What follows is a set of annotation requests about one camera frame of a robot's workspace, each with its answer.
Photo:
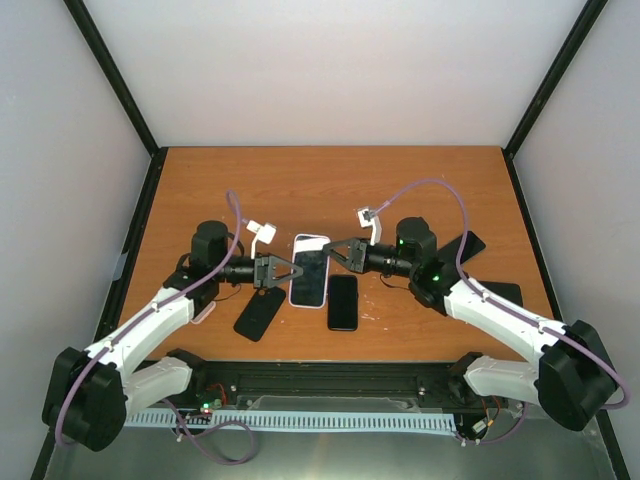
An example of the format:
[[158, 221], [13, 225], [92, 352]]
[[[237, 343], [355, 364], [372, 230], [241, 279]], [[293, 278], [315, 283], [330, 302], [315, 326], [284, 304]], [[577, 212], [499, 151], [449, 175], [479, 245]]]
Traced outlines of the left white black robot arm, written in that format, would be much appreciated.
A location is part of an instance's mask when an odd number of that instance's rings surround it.
[[265, 293], [303, 273], [276, 255], [235, 254], [238, 246], [238, 235], [224, 223], [199, 224], [189, 253], [145, 307], [85, 349], [68, 347], [56, 357], [42, 419], [58, 445], [101, 451], [147, 407], [173, 395], [190, 403], [206, 395], [208, 378], [189, 354], [140, 365], [172, 333], [213, 310], [221, 283]]

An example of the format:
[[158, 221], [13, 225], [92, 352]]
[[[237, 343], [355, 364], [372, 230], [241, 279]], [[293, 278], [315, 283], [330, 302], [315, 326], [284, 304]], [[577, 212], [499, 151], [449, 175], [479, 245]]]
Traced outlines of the dark green phone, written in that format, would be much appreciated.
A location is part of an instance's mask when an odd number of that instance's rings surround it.
[[[453, 264], [462, 243], [462, 236], [448, 242], [438, 250], [438, 258], [444, 263]], [[460, 257], [460, 264], [464, 265], [474, 256], [481, 253], [486, 248], [486, 244], [473, 232], [469, 231], [465, 240], [464, 248]]]

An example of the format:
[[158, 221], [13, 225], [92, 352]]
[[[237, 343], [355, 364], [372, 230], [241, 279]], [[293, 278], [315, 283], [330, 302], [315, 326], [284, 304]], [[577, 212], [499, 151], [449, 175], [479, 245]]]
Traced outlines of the black case with ring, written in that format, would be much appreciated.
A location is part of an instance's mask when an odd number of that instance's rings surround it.
[[252, 342], [259, 342], [285, 298], [286, 292], [279, 287], [257, 290], [237, 318], [233, 330]]

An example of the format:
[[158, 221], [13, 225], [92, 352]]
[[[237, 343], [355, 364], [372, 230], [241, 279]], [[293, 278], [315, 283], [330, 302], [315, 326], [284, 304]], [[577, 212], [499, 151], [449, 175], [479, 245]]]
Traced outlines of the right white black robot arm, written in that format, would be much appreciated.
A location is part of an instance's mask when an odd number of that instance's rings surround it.
[[393, 245], [378, 239], [353, 237], [323, 251], [352, 273], [407, 279], [421, 305], [483, 331], [521, 356], [520, 361], [464, 357], [459, 363], [465, 390], [538, 405], [560, 426], [581, 431], [620, 387], [594, 327], [538, 316], [459, 272], [423, 218], [401, 220]]

